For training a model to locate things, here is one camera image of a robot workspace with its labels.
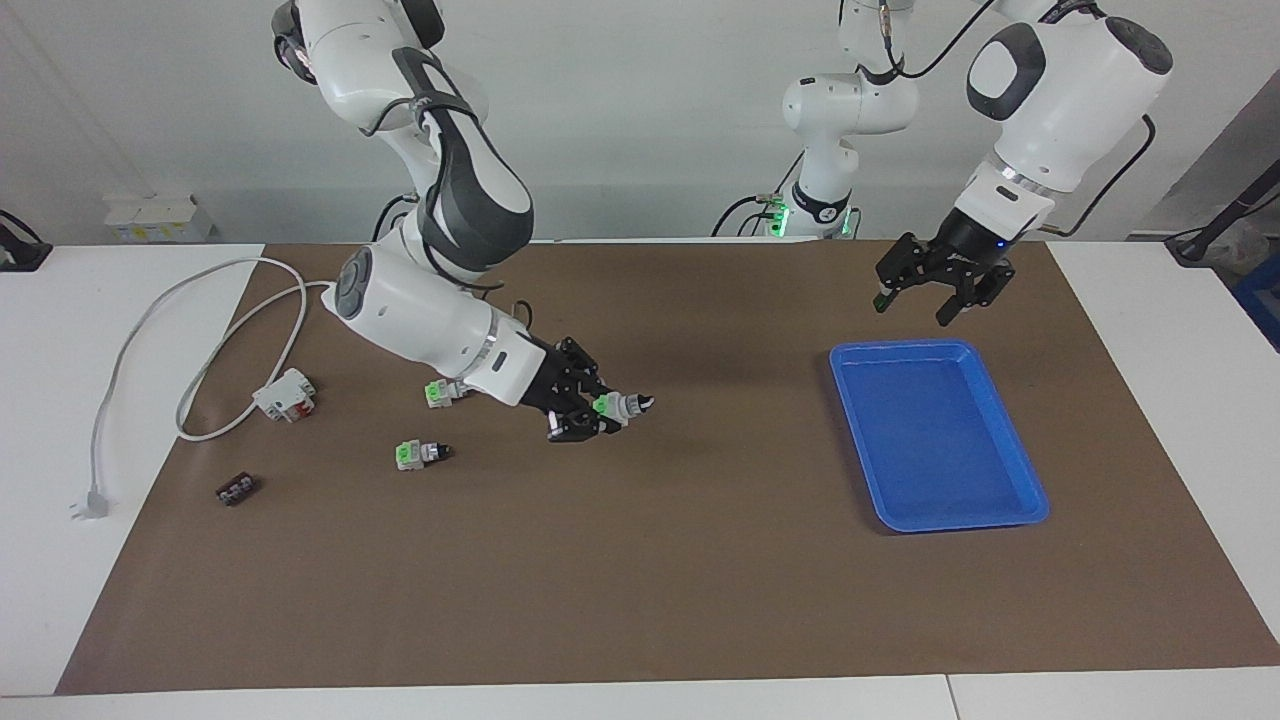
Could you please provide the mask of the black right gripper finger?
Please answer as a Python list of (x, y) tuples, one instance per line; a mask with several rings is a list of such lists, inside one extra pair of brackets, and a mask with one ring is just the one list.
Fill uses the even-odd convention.
[(549, 430), (547, 438), (552, 443), (577, 443), (599, 434), (614, 434), (625, 424), (611, 415), (609, 400), (595, 398), (573, 411), (548, 411)]
[(561, 340), (559, 354), (567, 363), (568, 378), (576, 392), (599, 398), (613, 391), (600, 378), (598, 361), (575, 338)]

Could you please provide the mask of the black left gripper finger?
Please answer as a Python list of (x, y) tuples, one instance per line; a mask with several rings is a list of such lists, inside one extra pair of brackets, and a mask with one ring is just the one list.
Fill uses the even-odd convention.
[(950, 325), (970, 307), (988, 307), (1014, 278), (1010, 261), (997, 261), (989, 268), (973, 263), (952, 263), (943, 268), (938, 281), (954, 288), (954, 295), (936, 313), (941, 327)]
[(933, 240), (922, 240), (914, 233), (904, 233), (890, 246), (876, 264), (879, 291), (873, 306), (877, 313), (886, 313), (904, 290), (934, 283), (931, 263), (937, 249)]

